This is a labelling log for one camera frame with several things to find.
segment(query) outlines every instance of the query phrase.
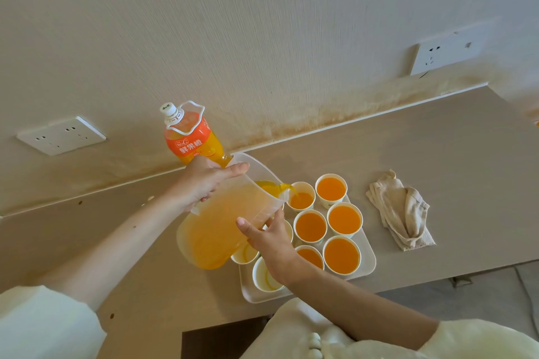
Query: white outlet plate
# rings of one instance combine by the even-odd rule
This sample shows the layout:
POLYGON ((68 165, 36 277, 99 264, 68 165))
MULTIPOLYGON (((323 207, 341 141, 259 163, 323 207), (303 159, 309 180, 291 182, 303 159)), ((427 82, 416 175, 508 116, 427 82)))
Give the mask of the white outlet plate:
POLYGON ((410 75, 478 56, 493 27, 478 23, 420 43, 410 75))
POLYGON ((83 146, 97 144, 106 139, 101 132, 81 117, 21 132, 17 138, 47 155, 58 155, 83 146))

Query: white tray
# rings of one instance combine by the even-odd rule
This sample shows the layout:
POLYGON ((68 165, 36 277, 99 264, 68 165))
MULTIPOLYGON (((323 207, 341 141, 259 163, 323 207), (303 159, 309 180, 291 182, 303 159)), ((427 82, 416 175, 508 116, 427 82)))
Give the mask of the white tray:
MULTIPOLYGON (((344 201, 347 203, 350 203, 350 199, 348 199, 348 195, 344 197, 344 201)), ((318 199, 314 203, 314 209, 318 210, 324 216, 327 216, 327 212, 328 212, 327 209, 320 204, 318 199)), ((285 205, 285 219, 289 221, 290 224, 293 225, 295 217, 296 217, 296 213, 294 213, 287 205, 285 205)), ((320 253, 322 253, 322 247, 324 246, 324 243, 326 242, 326 240, 332 237, 333 235, 334 235, 333 232, 331 232, 330 228, 328 227, 328 232, 326 236, 324 237, 324 241, 320 242, 320 245, 316 246, 316 248, 320 251, 320 253)), ((353 278, 362 277, 364 275, 371 274, 374 271, 374 268, 376 268, 376 256, 374 255, 374 251, 371 248, 369 241, 367 240, 367 236, 365 235, 363 229, 361 229, 359 232, 354 234, 354 237, 352 237, 352 240, 354 240, 354 242, 360 248, 361 262, 360 262, 360 267, 356 270, 356 272, 346 277, 341 277, 341 278, 344 278, 345 280, 351 280, 353 278)), ((294 247, 297 247, 298 245, 301 245, 301 244, 303 244, 302 241, 296 238, 294 235, 294 240, 293 240, 294 247)), ((255 261, 249 264, 239 266, 239 281, 241 283, 241 293, 243 294, 243 298, 245 298, 247 302, 260 303, 260 302, 270 301, 272 299, 282 298, 283 296, 292 295, 292 293, 289 290, 287 290, 287 288, 283 288, 280 291, 276 291, 276 292, 263 292, 263 291, 260 291, 258 288, 256 288, 253 283, 253 266, 254 266, 255 261)))

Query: white trim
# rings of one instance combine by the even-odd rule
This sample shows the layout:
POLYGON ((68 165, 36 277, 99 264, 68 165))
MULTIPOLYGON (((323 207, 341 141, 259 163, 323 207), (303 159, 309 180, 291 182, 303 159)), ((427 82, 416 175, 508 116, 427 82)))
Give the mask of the white trim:
MULTIPOLYGON (((288 138, 283 138, 283 139, 278 139, 278 140, 275 140, 275 141, 270 141, 270 142, 267 142, 266 144, 261 144, 261 145, 252 146, 252 147, 250 147, 250 148, 243 149, 243 150, 240 151, 240 152, 252 151, 252 150, 254 150, 254 149, 260 149, 260 148, 264 148, 264 147, 269 146, 269 145, 274 145, 274 144, 279 144, 279 143, 281 143, 281 142, 289 141, 289 140, 291 140, 291 139, 296 139, 296 138, 305 137, 305 136, 307 136, 307 135, 311 135, 311 134, 314 134, 314 133, 317 133, 317 132, 326 131, 326 130, 330 130, 330 129, 332 129, 332 128, 337 128, 337 127, 339 127, 339 126, 343 126, 343 125, 351 124, 351 123, 354 123, 354 122, 362 121, 363 119, 368 119, 368 118, 378 117, 379 115, 387 114, 387 113, 394 112, 394 111, 398 111, 398 110, 403 110, 403 109, 405 109, 405 108, 413 107, 413 106, 415 106, 415 105, 425 104, 425 103, 428 103, 428 102, 430 102, 430 101, 435 101, 435 100, 440 99, 440 98, 450 97, 451 95, 456 95, 456 94, 460 94, 460 93, 462 93, 462 92, 467 92, 467 91, 475 90, 475 89, 477 89, 477 88, 486 87, 487 85, 488 85, 488 82, 486 82, 486 83, 481 83, 481 84, 477 84, 477 85, 474 85, 474 86, 471 86, 471 87, 468 87, 468 88, 464 88, 463 90, 454 91, 454 92, 450 92, 450 93, 447 93, 447 94, 443 94, 443 95, 440 95, 440 96, 437 96, 437 97, 424 99, 424 100, 422 100, 422 101, 417 101, 417 102, 412 103, 412 104, 401 105, 401 106, 399 106, 399 107, 395 107, 395 108, 392 108, 392 109, 390 109, 390 110, 377 112, 377 113, 375 113, 375 114, 367 115, 367 116, 364 116, 364 117, 354 118, 354 119, 351 119, 351 120, 349 120, 349 121, 341 122, 341 123, 334 124, 334 125, 325 126, 324 128, 319 128, 319 129, 317 129, 317 130, 313 130, 313 131, 309 131, 309 132, 304 132, 304 133, 301 133, 301 134, 298 134, 298 135, 294 135, 294 136, 291 136, 291 137, 288 137, 288 138)), ((25 213, 25 212, 27 212, 27 211, 40 209, 40 208, 42 208, 42 207, 51 206, 51 205, 53 205, 53 204, 57 204, 57 203, 61 203, 61 202, 67 202, 67 201, 73 200, 73 199, 78 199, 79 197, 84 197, 84 196, 92 195, 92 194, 94 194, 94 193, 103 192, 104 190, 114 189, 114 188, 117 188, 117 187, 120 187, 120 186, 124 186, 124 185, 130 185, 131 183, 139 182, 139 181, 141 181, 141 180, 151 179, 151 178, 155 178, 156 176, 164 175, 164 174, 166 174, 166 173, 171 173, 171 172, 180 171, 180 170, 183 169, 183 168, 185 168, 185 166, 182 166, 182 167, 180 167, 180 168, 172 169, 171 171, 166 171, 166 172, 156 173, 156 174, 153 174, 153 175, 150 175, 150 176, 146 176, 145 178, 135 179, 135 180, 131 180, 131 181, 125 182, 125 183, 120 183, 119 185, 113 185, 113 186, 110 186, 110 187, 108 187, 108 188, 95 190, 95 191, 93 191, 93 192, 85 193, 85 194, 83 194, 83 195, 70 197, 69 199, 57 200, 57 201, 55 201, 55 202, 50 202, 50 203, 41 204, 40 206, 33 206, 33 207, 26 208, 26 209, 18 210, 18 211, 16 211, 16 212, 6 214, 5 216, 0 216, 0 219, 3 218, 3 217, 8 217, 8 216, 11 217, 11 216, 14 216, 14 215, 18 215, 18 214, 21 214, 21 213, 25 213)))

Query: bottle handle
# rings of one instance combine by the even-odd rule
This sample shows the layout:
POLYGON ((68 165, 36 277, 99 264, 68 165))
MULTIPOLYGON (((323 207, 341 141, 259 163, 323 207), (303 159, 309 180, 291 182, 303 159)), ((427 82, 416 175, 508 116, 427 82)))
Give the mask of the bottle handle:
POLYGON ((196 107, 202 108, 202 109, 200 110, 199 114, 198 114, 198 121, 197 121, 196 124, 193 125, 193 127, 191 128, 191 131, 189 131, 189 132, 182 132, 182 131, 177 130, 176 128, 174 128, 174 126, 172 126, 172 125, 167 125, 167 126, 166 126, 166 129, 167 129, 167 130, 173 130, 173 131, 178 132, 179 134, 181 134, 181 135, 183 135, 183 136, 186 137, 186 136, 188 136, 188 135, 191 135, 191 134, 193 133, 193 131, 195 130, 195 128, 200 124, 200 121, 202 121, 202 114, 204 113, 204 110, 206 109, 206 107, 205 107, 204 105, 199 105, 199 104, 197 104, 197 103, 195 103, 195 102, 193 102, 193 101, 186 101, 186 102, 184 102, 184 103, 182 103, 182 104, 179 104, 179 107, 178 107, 178 108, 180 108, 180 109, 183 110, 182 107, 183 107, 185 104, 192 104, 192 105, 194 105, 194 106, 196 106, 196 107))

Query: table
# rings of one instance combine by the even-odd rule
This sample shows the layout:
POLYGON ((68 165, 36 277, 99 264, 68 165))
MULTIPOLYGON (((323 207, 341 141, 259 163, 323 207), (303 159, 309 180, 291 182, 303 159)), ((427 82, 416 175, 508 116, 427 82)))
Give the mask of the table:
MULTIPOLYGON (((374 273, 353 283, 373 292, 539 258, 538 153, 537 127, 488 87, 250 152, 287 182, 314 184, 327 172, 347 180, 377 257, 374 273), (365 192, 390 168, 431 205, 436 246, 404 253, 381 226, 365 192)), ((0 290, 94 244, 181 172, 5 218, 0 290)), ((100 358, 179 357, 182 331, 270 314, 287 300, 247 303, 231 261, 214 271, 188 264, 176 246, 180 221, 100 308, 100 358)))

